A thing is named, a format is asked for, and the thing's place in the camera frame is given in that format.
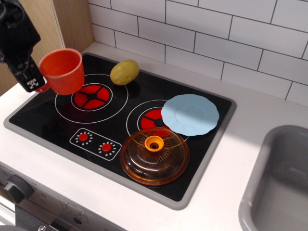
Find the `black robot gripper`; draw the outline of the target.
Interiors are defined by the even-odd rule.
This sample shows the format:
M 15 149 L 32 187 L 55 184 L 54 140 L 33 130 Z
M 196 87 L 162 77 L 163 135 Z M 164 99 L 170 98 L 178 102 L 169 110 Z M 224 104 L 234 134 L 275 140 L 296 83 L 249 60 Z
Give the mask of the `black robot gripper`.
M 0 2 L 0 57 L 7 63 L 19 84 L 27 92 L 42 93 L 46 83 L 35 63 L 30 63 L 34 46 L 40 36 L 21 3 Z

